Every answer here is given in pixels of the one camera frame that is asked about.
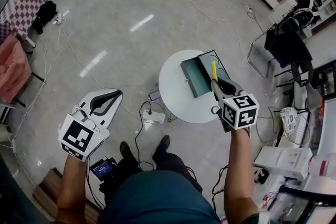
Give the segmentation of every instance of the round white table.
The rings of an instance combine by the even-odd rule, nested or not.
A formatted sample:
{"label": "round white table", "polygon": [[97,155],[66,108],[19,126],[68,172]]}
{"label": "round white table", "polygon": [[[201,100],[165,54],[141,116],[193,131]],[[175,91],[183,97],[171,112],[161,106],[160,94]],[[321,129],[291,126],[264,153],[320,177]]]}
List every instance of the round white table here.
{"label": "round white table", "polygon": [[217,105],[213,92],[195,98],[181,68],[181,62],[202,54],[199,50],[182,50],[170,56],[159,76],[159,89],[165,106],[180,120],[206,123],[217,118],[211,108]]}

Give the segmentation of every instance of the checkered tablecloth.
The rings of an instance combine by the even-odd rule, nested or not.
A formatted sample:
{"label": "checkered tablecloth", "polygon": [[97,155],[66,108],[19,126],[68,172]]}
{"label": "checkered tablecloth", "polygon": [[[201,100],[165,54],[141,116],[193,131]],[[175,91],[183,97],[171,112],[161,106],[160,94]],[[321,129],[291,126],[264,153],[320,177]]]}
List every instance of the checkered tablecloth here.
{"label": "checkered tablecloth", "polygon": [[36,14],[44,1],[48,0],[8,0],[0,13],[0,44],[10,35],[23,32],[21,38],[26,39],[26,34]]}

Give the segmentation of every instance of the person's leg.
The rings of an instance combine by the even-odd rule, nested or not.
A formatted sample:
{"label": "person's leg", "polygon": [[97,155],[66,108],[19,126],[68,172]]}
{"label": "person's leg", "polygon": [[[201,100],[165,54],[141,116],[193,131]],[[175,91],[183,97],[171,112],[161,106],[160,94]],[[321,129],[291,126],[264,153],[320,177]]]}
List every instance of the person's leg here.
{"label": "person's leg", "polygon": [[202,193],[203,189],[197,180],[189,173],[182,159],[166,150],[170,145],[169,135],[165,135],[153,154],[156,170],[169,170],[183,175],[193,186]]}
{"label": "person's leg", "polygon": [[106,204],[127,178],[141,171],[138,161],[134,158],[126,142],[121,142],[120,152],[123,159],[118,162],[114,169],[113,177],[110,177],[104,181],[104,183],[100,184],[99,190],[104,193]]}

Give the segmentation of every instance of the black pants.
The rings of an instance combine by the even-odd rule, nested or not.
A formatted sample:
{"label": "black pants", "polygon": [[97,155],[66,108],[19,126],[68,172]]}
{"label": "black pants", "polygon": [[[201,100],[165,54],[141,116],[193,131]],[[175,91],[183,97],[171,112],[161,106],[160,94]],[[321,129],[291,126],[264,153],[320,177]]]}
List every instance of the black pants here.
{"label": "black pants", "polygon": [[[177,172],[183,175],[200,193],[202,193],[202,187],[189,173],[180,157],[172,153],[162,152],[156,154],[153,160],[156,164],[156,170]],[[134,156],[122,159],[115,168],[113,177],[100,185],[99,190],[105,195],[105,203],[108,203],[112,195],[127,178],[138,172],[141,172],[141,170],[138,167],[138,161]]]}

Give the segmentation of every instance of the purple checkered cloth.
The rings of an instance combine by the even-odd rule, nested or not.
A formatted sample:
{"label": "purple checkered cloth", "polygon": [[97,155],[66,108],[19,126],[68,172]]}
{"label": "purple checkered cloth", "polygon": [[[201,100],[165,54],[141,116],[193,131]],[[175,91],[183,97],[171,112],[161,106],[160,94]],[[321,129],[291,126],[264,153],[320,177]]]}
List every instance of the purple checkered cloth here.
{"label": "purple checkered cloth", "polygon": [[26,34],[36,14],[44,1],[48,0],[8,0],[6,6],[0,13],[0,44],[10,35],[17,35],[21,30],[24,34],[21,36],[26,39]]}

